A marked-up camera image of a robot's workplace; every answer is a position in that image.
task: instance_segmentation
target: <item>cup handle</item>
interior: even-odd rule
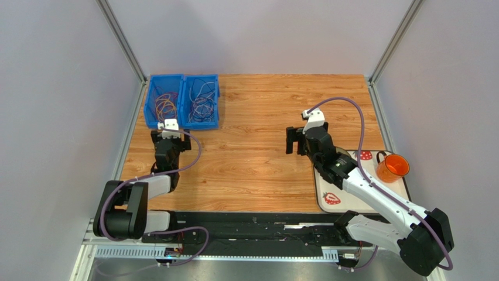
[[[376,153],[376,161],[378,162],[378,164],[381,163],[380,154],[383,155],[383,159],[387,156],[387,153],[384,151],[379,151],[378,153]]]

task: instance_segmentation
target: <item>robotic arm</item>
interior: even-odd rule
[[[167,119],[164,124],[158,123],[158,129],[160,128],[179,130],[175,119]],[[180,133],[159,130],[151,131],[151,138],[154,143],[156,159],[151,167],[151,173],[177,170],[180,153],[191,149],[188,135],[185,135],[182,140]],[[105,208],[104,219],[108,233],[118,239],[140,239],[144,233],[167,230],[171,224],[170,217],[174,213],[148,211],[147,202],[156,196],[174,191],[179,177],[179,173],[176,172],[126,184],[119,193],[110,199]],[[111,180],[105,185],[93,225],[93,232],[96,236],[104,236],[99,225],[104,203],[122,183],[123,181]],[[123,205],[126,205],[127,208],[116,208]]]
[[[322,111],[307,112],[302,112],[303,120],[307,120],[304,127],[286,129],[286,154],[292,153],[293,143],[297,142],[298,154],[306,155],[325,181],[360,198],[390,222],[374,221],[348,211],[335,223],[340,233],[395,252],[416,273],[430,275],[444,254],[416,216],[430,225],[449,252],[454,248],[454,241],[447,215],[437,208],[430,212],[405,200],[372,175],[363,174],[357,161],[333,145]]]

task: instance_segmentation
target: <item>tangled wires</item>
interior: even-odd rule
[[[203,85],[199,88],[199,92],[193,95],[193,89],[198,80]],[[215,82],[206,82],[199,78],[195,78],[192,82],[192,86],[189,89],[189,98],[191,101],[189,122],[210,122],[213,119],[215,114],[215,88],[211,88],[209,86],[211,84],[215,84]]]
[[[179,97],[177,92],[164,92],[161,87],[155,87],[153,96],[157,96],[154,106],[156,108],[156,118],[159,122],[177,118],[177,107],[175,106]]]

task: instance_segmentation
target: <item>white robotic arm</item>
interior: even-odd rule
[[[302,118],[307,120],[304,127],[286,129],[286,153],[292,153],[293,143],[297,142],[298,154],[306,155],[326,182],[360,198],[390,222],[374,221],[348,211],[335,222],[340,233],[393,251],[412,270],[428,276],[444,258],[439,242],[447,252],[454,247],[447,215],[437,208],[430,212],[405,200],[372,175],[361,171],[350,155],[338,152],[333,145],[324,114],[318,108],[308,112],[302,112]]]

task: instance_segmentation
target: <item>cable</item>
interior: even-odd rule
[[[159,122],[177,118],[177,107],[175,106],[179,97],[177,92],[164,92],[161,87],[157,86],[153,89],[152,95],[153,97],[158,96],[154,100],[154,104],[156,119]]]
[[[151,234],[157,234],[157,235],[170,235],[170,234],[175,234],[175,233],[184,232],[184,231],[190,231],[190,230],[195,230],[195,229],[200,229],[200,230],[202,230],[202,231],[204,231],[206,233],[206,239],[204,240],[204,244],[201,247],[201,249],[199,249],[199,251],[197,251],[197,253],[195,253],[194,255],[192,255],[191,257],[189,257],[188,259],[186,259],[185,261],[170,263],[170,266],[184,265],[184,264],[192,261],[197,256],[199,256],[204,251],[204,249],[206,248],[206,246],[208,245],[208,240],[210,238],[210,233],[204,227],[186,227],[186,228],[172,230],[172,231],[155,231],[155,232],[151,232]]]
[[[171,170],[171,171],[166,171],[166,172],[161,172],[161,173],[156,173],[156,174],[147,174],[146,176],[141,176],[141,177],[136,177],[134,179],[126,180],[126,181],[122,182],[120,185],[118,185],[111,192],[111,194],[107,197],[106,201],[104,202],[104,205],[102,206],[102,210],[101,210],[101,216],[100,216],[100,219],[99,219],[99,225],[100,225],[100,228],[102,230],[102,234],[104,234],[104,236],[107,237],[111,241],[123,241],[124,240],[124,239],[119,239],[119,238],[112,237],[109,234],[109,232],[107,232],[107,229],[105,228],[105,223],[104,223],[105,211],[106,211],[107,207],[109,206],[112,198],[120,191],[120,189],[122,189],[128,183],[131,183],[133,181],[145,180],[145,179],[148,179],[148,178],[154,177],[154,176],[162,176],[162,175],[165,175],[165,174],[173,174],[173,173],[177,173],[177,172],[181,172],[181,171],[187,170],[188,168],[190,168],[194,164],[196,164],[196,162],[201,157],[201,142],[199,142],[199,140],[195,136],[193,136],[190,133],[187,133],[185,131],[177,131],[177,130],[171,130],[171,129],[165,129],[165,128],[162,128],[162,129],[163,129],[163,131],[174,132],[174,133],[182,133],[184,135],[187,135],[187,136],[191,137],[197,143],[197,147],[198,147],[197,156],[194,159],[194,161],[191,162],[191,164],[189,164],[189,165],[187,165],[187,166],[185,166],[183,168],[176,169],[176,170]]]
[[[358,244],[359,244],[359,247],[358,247],[358,251],[357,251],[357,259],[360,260],[360,256],[362,255],[362,247],[363,247],[362,241],[359,241]]]
[[[99,269],[98,266],[99,265],[97,265],[96,267],[94,267],[94,270],[97,273],[99,273],[100,275],[104,276],[104,277],[123,277],[123,276],[128,276],[128,275],[136,274],[136,273],[139,273],[139,272],[147,270],[147,269],[157,268],[158,264],[156,263],[154,265],[145,266],[145,267],[137,269],[135,271],[126,272],[126,273],[120,273],[120,274],[107,274],[107,273],[104,273],[104,272],[100,271],[100,269]]]
[[[358,142],[358,149],[357,149],[357,153],[358,154],[357,155],[361,155],[362,144],[364,142],[365,123],[364,123],[364,114],[362,113],[362,109],[360,108],[360,106],[356,102],[354,102],[353,100],[351,100],[349,98],[344,98],[344,97],[328,98],[328,99],[325,99],[325,100],[321,101],[320,103],[314,105],[314,107],[312,107],[311,109],[309,109],[307,111],[307,114],[311,113],[314,109],[318,108],[319,106],[321,106],[321,105],[323,105],[323,104],[325,104],[327,102],[337,101],[337,100],[348,101],[353,106],[355,106],[355,108],[358,111],[358,114],[360,116],[360,122],[361,122],[361,132],[360,132],[360,140]],[[443,255],[444,255],[444,257],[445,257],[445,259],[447,260],[447,263],[448,263],[448,266],[438,265],[438,267],[442,268],[444,270],[452,270],[454,268],[454,265],[452,264],[452,260],[450,259],[450,256],[449,256],[449,253],[448,253],[447,249],[445,248],[444,244],[441,242],[441,240],[438,237],[438,235],[435,232],[435,230],[433,230],[433,228],[418,213],[416,213],[414,210],[412,210],[409,207],[407,207],[406,205],[404,205],[402,202],[400,202],[397,198],[395,198],[394,196],[392,196],[390,193],[386,192],[384,189],[380,188],[376,183],[372,182],[370,180],[370,178],[367,176],[367,174],[365,173],[364,169],[362,168],[361,162],[362,161],[358,161],[358,168],[359,168],[360,173],[362,174],[362,176],[365,178],[365,180],[371,186],[373,186],[376,190],[378,190],[380,193],[382,193],[384,196],[390,198],[393,202],[397,203],[404,210],[408,211],[411,215],[413,215],[414,217],[416,217],[419,221],[421,221],[421,223],[426,227],[426,229],[428,229],[428,231],[433,236],[433,238],[435,239],[435,241],[439,245],[440,249],[442,250]],[[361,266],[360,268],[355,268],[355,270],[359,270],[359,269],[363,269],[363,268],[367,267],[370,264],[370,262],[372,262],[372,260],[374,259],[376,251],[377,251],[377,246],[376,246],[376,250],[373,253],[371,259],[365,265]]]
[[[131,272],[120,273],[120,274],[107,274],[107,273],[104,273],[104,272],[100,271],[98,267],[101,264],[98,264],[98,265],[94,266],[94,270],[97,273],[99,273],[100,275],[105,276],[105,277],[123,277],[123,276],[133,275],[133,274],[136,274],[138,272],[141,272],[141,271],[144,271],[144,270],[147,270],[147,269],[156,268],[159,265],[168,266],[168,267],[170,267],[170,266],[185,265],[186,263],[192,261],[197,256],[199,256],[204,251],[204,249],[206,249],[206,246],[208,245],[208,241],[209,241],[209,238],[210,238],[210,233],[208,232],[208,230],[206,228],[204,228],[204,227],[186,227],[186,228],[172,230],[172,231],[155,231],[155,232],[151,232],[152,235],[155,235],[155,234],[156,235],[170,235],[170,234],[182,233],[184,231],[190,231],[190,230],[195,230],[195,229],[199,229],[199,230],[204,231],[206,233],[206,239],[204,240],[204,244],[201,247],[201,249],[199,249],[199,251],[197,251],[197,253],[195,253],[194,255],[190,256],[188,259],[186,259],[184,261],[175,262],[175,263],[169,263],[169,262],[167,262],[167,263],[155,263],[153,265],[144,266],[143,268],[140,268],[140,269],[137,269],[137,270],[134,270],[134,271],[131,271]]]
[[[196,84],[196,80],[203,82],[204,84],[199,89],[199,92],[195,97],[193,97],[193,89]],[[202,79],[195,78],[192,82],[192,86],[189,89],[189,99],[191,101],[190,112],[189,112],[189,122],[210,122],[214,118],[215,114],[215,88],[210,88],[210,84],[215,84],[215,82],[206,82]],[[207,86],[209,91],[203,92],[204,86]]]
[[[374,258],[376,257],[376,254],[378,253],[378,246],[376,245],[374,247],[374,251],[372,252],[372,256],[369,258],[369,260],[363,264],[363,266],[359,266],[357,268],[348,268],[346,266],[339,266],[338,268],[340,270],[345,270],[346,272],[354,272],[354,271],[361,271],[366,269],[369,265],[371,265],[372,261],[374,261]]]

